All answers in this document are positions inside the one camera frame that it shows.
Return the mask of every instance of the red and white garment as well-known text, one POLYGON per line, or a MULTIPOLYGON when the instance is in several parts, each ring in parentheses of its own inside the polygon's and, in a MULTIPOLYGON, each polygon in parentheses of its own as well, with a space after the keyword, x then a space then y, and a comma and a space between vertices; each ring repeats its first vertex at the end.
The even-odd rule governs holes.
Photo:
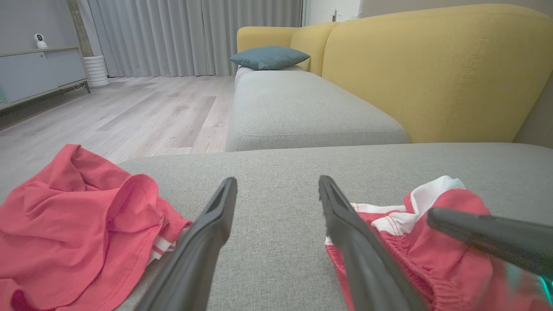
MULTIPOLYGON (((433 206, 490 214, 459 179, 440 177, 417 187, 403 201, 404 205, 397 206, 352 206, 380 237, 431 310, 551 310, 532 274, 427 226, 426 212, 433 206)), ((342 254, 328 237, 325 247, 353 311, 342 254)))
POLYGON ((149 176, 66 145, 0 206, 0 310, 113 310, 190 225, 149 176))

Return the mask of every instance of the white vase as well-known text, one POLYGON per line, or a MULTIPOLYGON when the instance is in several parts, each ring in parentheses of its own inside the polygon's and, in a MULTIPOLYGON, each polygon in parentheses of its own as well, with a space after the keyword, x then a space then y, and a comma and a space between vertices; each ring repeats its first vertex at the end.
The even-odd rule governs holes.
POLYGON ((90 75, 88 86, 90 88, 108 86, 109 81, 107 80, 106 63, 103 61, 103 56, 91 56, 84 59, 88 75, 90 75))

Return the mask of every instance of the floor plank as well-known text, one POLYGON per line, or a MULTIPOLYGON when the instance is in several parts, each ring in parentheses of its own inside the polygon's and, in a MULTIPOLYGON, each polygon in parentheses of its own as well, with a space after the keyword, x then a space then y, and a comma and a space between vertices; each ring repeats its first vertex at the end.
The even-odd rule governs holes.
POLYGON ((0 124, 0 201, 67 143, 114 163, 223 152, 233 82, 233 76, 119 78, 91 94, 74 90, 38 103, 51 108, 0 124))

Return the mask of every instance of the throw pillow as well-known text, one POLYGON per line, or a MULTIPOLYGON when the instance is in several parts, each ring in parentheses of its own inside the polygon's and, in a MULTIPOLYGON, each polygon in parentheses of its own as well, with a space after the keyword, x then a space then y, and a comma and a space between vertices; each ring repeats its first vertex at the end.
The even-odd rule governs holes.
POLYGON ((279 70, 293 66, 310 56, 302 51, 270 45, 242 51, 230 58, 230 61, 255 70, 279 70))

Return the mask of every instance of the sofa seat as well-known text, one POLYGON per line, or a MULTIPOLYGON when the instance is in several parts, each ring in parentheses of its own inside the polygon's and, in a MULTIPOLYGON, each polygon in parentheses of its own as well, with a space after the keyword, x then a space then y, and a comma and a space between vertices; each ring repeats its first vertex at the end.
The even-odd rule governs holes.
MULTIPOLYGON (((234 221, 218 258, 209 310, 347 310, 324 247, 321 174, 333 177, 350 201, 376 205, 401 204, 415 187, 449 175, 495 215, 553 224, 553 149, 525 144, 259 150, 167 155, 120 166, 154 178, 160 195, 189 219, 196 219, 224 178, 237 178, 234 221)), ((147 268, 119 310, 133 310, 166 260, 147 268)))
POLYGON ((306 71, 255 71, 237 82, 226 151, 408 143, 385 112, 306 71))

